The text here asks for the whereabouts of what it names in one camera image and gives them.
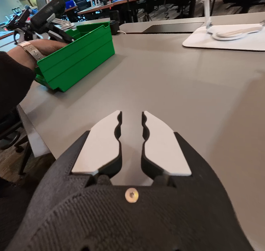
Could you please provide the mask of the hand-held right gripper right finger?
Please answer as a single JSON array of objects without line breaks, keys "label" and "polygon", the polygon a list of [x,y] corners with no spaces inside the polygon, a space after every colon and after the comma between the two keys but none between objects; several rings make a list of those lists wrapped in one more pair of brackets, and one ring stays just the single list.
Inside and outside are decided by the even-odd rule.
[{"label": "hand-held right gripper right finger", "polygon": [[142,112],[141,169],[152,180],[157,176],[191,176],[192,172],[174,131],[148,111]]}]

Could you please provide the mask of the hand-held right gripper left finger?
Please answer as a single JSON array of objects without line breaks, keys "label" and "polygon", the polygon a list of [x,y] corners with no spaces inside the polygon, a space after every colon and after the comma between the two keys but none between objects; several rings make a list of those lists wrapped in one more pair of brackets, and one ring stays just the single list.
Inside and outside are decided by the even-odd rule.
[{"label": "hand-held right gripper left finger", "polygon": [[96,123],[71,170],[72,174],[114,177],[122,168],[122,112],[117,110]]}]

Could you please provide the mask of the green plastic box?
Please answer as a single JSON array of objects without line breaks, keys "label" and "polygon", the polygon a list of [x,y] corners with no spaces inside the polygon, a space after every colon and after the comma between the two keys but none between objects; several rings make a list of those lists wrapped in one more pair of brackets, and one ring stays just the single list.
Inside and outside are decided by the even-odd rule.
[{"label": "green plastic box", "polygon": [[110,21],[78,25],[66,31],[74,42],[37,62],[35,81],[66,92],[115,54]]}]

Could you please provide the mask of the person's left hand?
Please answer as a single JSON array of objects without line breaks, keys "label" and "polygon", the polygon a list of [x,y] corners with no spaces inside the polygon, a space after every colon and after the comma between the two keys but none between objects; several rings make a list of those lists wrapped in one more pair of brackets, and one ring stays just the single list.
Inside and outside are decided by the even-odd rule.
[{"label": "person's left hand", "polygon": [[47,39],[31,40],[29,43],[32,44],[44,56],[48,56],[68,45],[64,42]]}]

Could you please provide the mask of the black and white tool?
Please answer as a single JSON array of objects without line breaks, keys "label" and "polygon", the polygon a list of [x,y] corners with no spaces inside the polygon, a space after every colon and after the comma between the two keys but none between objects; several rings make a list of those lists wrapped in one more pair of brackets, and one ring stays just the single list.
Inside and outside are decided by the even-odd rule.
[{"label": "black and white tool", "polygon": [[5,26],[7,30],[13,31],[14,43],[16,45],[38,38],[35,31],[29,25],[31,13],[32,10],[30,8],[25,8],[20,14],[14,15]]}]

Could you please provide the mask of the beige mesh watch band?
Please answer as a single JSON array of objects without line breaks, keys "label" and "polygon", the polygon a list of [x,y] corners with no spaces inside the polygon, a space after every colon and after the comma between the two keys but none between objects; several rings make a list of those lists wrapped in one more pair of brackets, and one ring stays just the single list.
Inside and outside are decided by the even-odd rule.
[{"label": "beige mesh watch band", "polygon": [[21,42],[18,44],[18,46],[22,47],[34,59],[35,62],[38,62],[39,60],[42,60],[46,57],[28,41]]}]

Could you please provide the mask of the white rounded tray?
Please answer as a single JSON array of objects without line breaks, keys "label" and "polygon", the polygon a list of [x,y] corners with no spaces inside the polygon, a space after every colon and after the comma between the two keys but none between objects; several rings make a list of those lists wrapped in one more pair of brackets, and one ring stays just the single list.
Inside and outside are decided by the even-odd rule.
[{"label": "white rounded tray", "polygon": [[264,24],[232,24],[232,25],[213,25],[209,29],[205,26],[195,30],[186,40],[183,41],[182,46],[186,48],[206,48],[206,49],[220,49],[220,50],[238,50],[238,51],[265,51],[265,30],[259,33],[249,34],[239,40],[232,41],[217,41],[213,39],[212,33],[217,31],[232,31],[237,29],[245,29],[249,27],[263,26]]}]

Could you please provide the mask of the closed laptop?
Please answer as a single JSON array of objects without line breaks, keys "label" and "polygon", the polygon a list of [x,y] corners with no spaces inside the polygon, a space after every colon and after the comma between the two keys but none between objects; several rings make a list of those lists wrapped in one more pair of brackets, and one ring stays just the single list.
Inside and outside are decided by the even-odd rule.
[{"label": "closed laptop", "polygon": [[152,25],[143,34],[191,34],[196,29],[200,28],[204,22],[194,23],[174,23],[174,24],[160,24]]}]

